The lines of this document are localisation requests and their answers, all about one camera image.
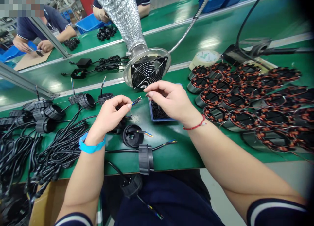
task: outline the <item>metal gooseneck hose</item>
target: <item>metal gooseneck hose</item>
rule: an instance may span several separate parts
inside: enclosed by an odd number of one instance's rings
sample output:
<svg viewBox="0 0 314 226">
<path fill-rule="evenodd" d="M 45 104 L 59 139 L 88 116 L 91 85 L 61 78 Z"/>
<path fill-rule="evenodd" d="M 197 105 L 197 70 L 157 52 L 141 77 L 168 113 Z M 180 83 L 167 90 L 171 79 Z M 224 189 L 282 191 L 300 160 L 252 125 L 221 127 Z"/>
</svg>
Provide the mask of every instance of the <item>metal gooseneck hose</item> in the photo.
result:
<svg viewBox="0 0 314 226">
<path fill-rule="evenodd" d="M 206 6 L 208 0 L 204 0 L 203 4 L 201 5 L 201 7 L 199 8 L 199 10 L 197 11 L 197 13 L 195 14 L 195 16 L 193 17 L 192 22 L 190 23 L 190 26 L 187 28 L 187 30 L 185 31 L 184 35 L 182 36 L 182 38 L 178 41 L 177 44 L 175 44 L 175 46 L 169 50 L 169 53 L 171 54 L 180 44 L 181 42 L 184 40 L 184 38 L 187 36 L 187 34 L 189 33 L 190 29 L 192 28 L 192 26 L 194 25 L 195 21 L 199 18 L 200 14 L 202 13 L 204 7 Z"/>
</svg>

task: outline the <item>red bracelet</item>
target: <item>red bracelet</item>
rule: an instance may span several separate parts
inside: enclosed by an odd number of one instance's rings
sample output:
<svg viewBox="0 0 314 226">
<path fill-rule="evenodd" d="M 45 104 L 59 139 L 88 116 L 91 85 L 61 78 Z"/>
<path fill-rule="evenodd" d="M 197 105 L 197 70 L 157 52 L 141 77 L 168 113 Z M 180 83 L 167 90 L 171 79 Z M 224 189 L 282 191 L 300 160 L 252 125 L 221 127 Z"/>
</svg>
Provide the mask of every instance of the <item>red bracelet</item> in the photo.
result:
<svg viewBox="0 0 314 226">
<path fill-rule="evenodd" d="M 192 128 L 185 128 L 185 127 L 183 127 L 183 129 L 184 129 L 184 130 L 194 130 L 194 129 L 200 127 L 201 125 L 206 125 L 207 123 L 204 122 L 204 121 L 205 121 L 205 115 L 203 114 L 203 120 L 202 120 L 202 122 L 201 122 L 200 124 L 198 124 L 197 126 L 194 126 L 194 127 L 192 127 Z"/>
</svg>

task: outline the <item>black cord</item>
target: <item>black cord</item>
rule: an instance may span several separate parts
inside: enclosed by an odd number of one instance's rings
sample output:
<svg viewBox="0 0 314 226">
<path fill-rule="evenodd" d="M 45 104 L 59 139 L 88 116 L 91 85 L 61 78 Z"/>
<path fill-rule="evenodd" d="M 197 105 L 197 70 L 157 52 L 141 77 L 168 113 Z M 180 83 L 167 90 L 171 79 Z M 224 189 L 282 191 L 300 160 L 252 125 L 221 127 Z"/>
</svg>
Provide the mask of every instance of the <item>black cord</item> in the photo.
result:
<svg viewBox="0 0 314 226">
<path fill-rule="evenodd" d="M 238 49 L 242 54 L 244 54 L 247 58 L 249 58 L 250 60 L 253 60 L 254 62 L 256 62 L 256 63 L 262 65 L 263 67 L 265 67 L 266 69 L 270 70 L 270 68 L 269 68 L 267 65 L 265 65 L 265 64 L 263 64 L 263 63 L 257 61 L 257 60 L 254 59 L 253 57 L 249 56 L 247 53 L 244 52 L 244 50 L 242 50 L 242 49 L 240 48 L 240 35 L 241 35 L 241 33 L 242 33 L 242 30 L 243 30 L 243 28 L 244 28 L 244 26 L 245 26 L 245 24 L 246 24 L 248 18 L 250 17 L 251 13 L 253 12 L 253 10 L 255 9 L 255 7 L 257 6 L 257 4 L 259 3 L 259 1 L 260 1 L 260 0 L 257 0 L 257 1 L 254 3 L 254 5 L 253 5 L 252 8 L 250 9 L 250 11 L 248 12 L 247 16 L 245 17 L 245 19 L 244 19 L 244 21 L 243 21 L 243 23 L 242 23 L 242 25 L 241 25 L 241 27 L 240 27 L 240 30 L 239 30 L 239 32 L 238 32 L 238 35 L 237 35 L 237 37 L 236 37 L 236 44 L 235 44 L 235 45 L 236 45 L 237 49 Z"/>
</svg>

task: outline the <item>person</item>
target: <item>person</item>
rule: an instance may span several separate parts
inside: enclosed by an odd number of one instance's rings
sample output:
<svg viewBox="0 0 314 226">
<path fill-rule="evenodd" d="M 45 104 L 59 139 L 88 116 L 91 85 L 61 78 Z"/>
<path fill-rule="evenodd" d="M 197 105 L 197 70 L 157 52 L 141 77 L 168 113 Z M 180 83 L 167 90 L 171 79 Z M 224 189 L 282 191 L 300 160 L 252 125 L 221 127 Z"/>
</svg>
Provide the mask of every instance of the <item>person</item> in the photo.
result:
<svg viewBox="0 0 314 226">
<path fill-rule="evenodd" d="M 69 22 L 61 16 L 61 14 L 54 8 L 44 5 L 44 10 L 41 11 L 40 18 L 47 25 L 50 31 L 56 36 L 59 42 L 64 42 L 71 37 L 76 36 L 76 32 Z M 19 51 L 30 53 L 28 41 L 34 41 L 36 37 L 41 39 L 37 49 L 44 52 L 51 51 L 54 46 L 47 40 L 42 32 L 32 23 L 28 17 L 17 18 L 16 37 L 13 44 Z"/>
<path fill-rule="evenodd" d="M 143 18 L 147 15 L 149 15 L 150 12 L 150 0 L 135 0 L 138 8 L 138 12 L 140 14 L 140 18 Z M 109 22 L 109 16 L 106 14 L 105 10 L 102 8 L 101 4 L 94 0 L 93 5 L 93 13 L 94 16 L 102 22 L 108 23 Z"/>
<path fill-rule="evenodd" d="M 202 123 L 204 117 L 192 105 L 181 85 L 158 81 L 144 92 L 185 128 L 195 127 L 187 132 L 205 167 L 247 225 L 300 225 L 300 219 L 307 214 L 305 200 L 214 124 L 207 120 Z M 87 134 L 85 145 L 102 142 L 131 107 L 131 100 L 123 95 L 107 100 Z M 104 181 L 105 148 L 92 154 L 81 151 L 56 226 L 94 225 Z M 223 225 L 201 188 L 191 187 L 187 181 L 167 172 L 143 176 L 139 196 L 163 215 L 163 220 L 138 198 L 123 197 L 113 217 L 115 225 Z"/>
</svg>

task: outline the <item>cardboard sheet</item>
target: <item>cardboard sheet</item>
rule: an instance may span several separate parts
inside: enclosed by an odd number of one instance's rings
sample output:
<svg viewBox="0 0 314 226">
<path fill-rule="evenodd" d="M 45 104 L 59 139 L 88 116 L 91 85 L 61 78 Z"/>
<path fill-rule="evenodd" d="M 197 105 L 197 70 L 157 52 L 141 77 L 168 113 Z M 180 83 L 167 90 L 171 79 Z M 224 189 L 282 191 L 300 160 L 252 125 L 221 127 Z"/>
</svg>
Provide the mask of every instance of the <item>cardboard sheet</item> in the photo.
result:
<svg viewBox="0 0 314 226">
<path fill-rule="evenodd" d="M 16 64 L 14 70 L 19 71 L 24 68 L 34 66 L 36 64 L 43 63 L 47 61 L 51 51 L 43 53 L 43 57 L 40 57 L 36 52 L 31 52 L 30 54 L 25 54 L 23 58 Z"/>
</svg>

